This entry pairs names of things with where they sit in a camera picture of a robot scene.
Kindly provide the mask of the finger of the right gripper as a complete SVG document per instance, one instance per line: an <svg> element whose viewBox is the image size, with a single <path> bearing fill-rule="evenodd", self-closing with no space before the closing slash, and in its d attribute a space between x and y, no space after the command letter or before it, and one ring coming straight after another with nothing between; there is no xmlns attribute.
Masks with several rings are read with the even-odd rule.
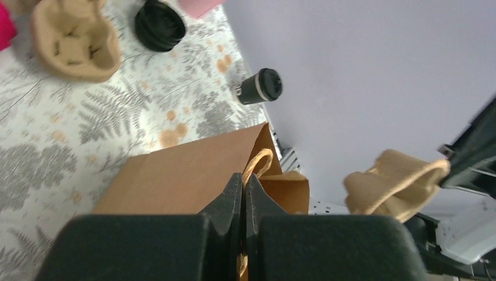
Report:
<svg viewBox="0 0 496 281"><path fill-rule="evenodd" d="M495 98L452 143L438 152L451 164L440 182L443 189L459 189L495 197Z"/></svg>

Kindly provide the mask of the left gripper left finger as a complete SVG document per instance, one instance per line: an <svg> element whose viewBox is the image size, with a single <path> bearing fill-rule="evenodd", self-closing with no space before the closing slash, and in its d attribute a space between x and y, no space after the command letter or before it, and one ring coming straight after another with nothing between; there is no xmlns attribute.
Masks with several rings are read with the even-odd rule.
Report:
<svg viewBox="0 0 496 281"><path fill-rule="evenodd" d="M239 280L242 176L190 215L82 215L36 280Z"/></svg>

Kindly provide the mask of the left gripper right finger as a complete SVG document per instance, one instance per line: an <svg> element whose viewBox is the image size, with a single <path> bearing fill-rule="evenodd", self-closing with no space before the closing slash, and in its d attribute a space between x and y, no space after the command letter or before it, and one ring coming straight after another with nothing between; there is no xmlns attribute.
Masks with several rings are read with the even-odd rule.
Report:
<svg viewBox="0 0 496 281"><path fill-rule="evenodd" d="M245 187L249 280L427 280L408 230L374 215L291 215Z"/></svg>

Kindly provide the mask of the brown paper bag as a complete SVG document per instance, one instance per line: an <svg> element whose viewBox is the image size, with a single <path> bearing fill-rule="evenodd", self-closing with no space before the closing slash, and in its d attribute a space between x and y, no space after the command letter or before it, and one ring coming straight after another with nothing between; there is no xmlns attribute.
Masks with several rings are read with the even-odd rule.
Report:
<svg viewBox="0 0 496 281"><path fill-rule="evenodd" d="M307 214L309 181L284 172L268 123L132 156L105 190L93 214L196 214L213 202L233 174L245 186L256 176L272 205Z"/></svg>

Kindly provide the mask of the single cardboard cup carrier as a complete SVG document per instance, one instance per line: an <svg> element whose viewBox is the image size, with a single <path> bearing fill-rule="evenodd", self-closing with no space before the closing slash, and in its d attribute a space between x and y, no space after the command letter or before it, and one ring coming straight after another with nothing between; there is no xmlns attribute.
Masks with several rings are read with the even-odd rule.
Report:
<svg viewBox="0 0 496 281"><path fill-rule="evenodd" d="M367 171L345 177L345 203L351 214L386 215L404 223L433 199L449 172L446 159L426 162L387 149Z"/></svg>

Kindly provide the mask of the black paper coffee cup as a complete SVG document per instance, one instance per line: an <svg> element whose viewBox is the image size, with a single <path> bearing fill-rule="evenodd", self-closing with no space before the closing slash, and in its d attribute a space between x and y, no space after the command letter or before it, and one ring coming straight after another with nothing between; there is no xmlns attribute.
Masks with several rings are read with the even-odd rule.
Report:
<svg viewBox="0 0 496 281"><path fill-rule="evenodd" d="M269 101L260 84L260 74L257 73L235 87L234 98L242 105L252 105Z"/></svg>

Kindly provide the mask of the black plastic cup lid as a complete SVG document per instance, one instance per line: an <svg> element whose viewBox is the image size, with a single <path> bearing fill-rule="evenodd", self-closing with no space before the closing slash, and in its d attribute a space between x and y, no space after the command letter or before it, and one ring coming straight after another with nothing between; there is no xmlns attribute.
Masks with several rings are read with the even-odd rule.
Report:
<svg viewBox="0 0 496 281"><path fill-rule="evenodd" d="M271 68L263 68L258 75L263 95L269 101L277 100L283 92L283 83L279 73Z"/></svg>

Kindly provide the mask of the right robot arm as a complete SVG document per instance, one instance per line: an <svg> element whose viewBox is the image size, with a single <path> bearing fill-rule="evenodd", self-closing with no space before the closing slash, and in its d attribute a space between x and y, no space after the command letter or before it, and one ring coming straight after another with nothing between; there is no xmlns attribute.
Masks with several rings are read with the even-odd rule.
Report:
<svg viewBox="0 0 496 281"><path fill-rule="evenodd" d="M438 151L451 164L441 188L469 191L482 198L448 219L417 213L404 226L429 273L495 280L495 100L452 144Z"/></svg>

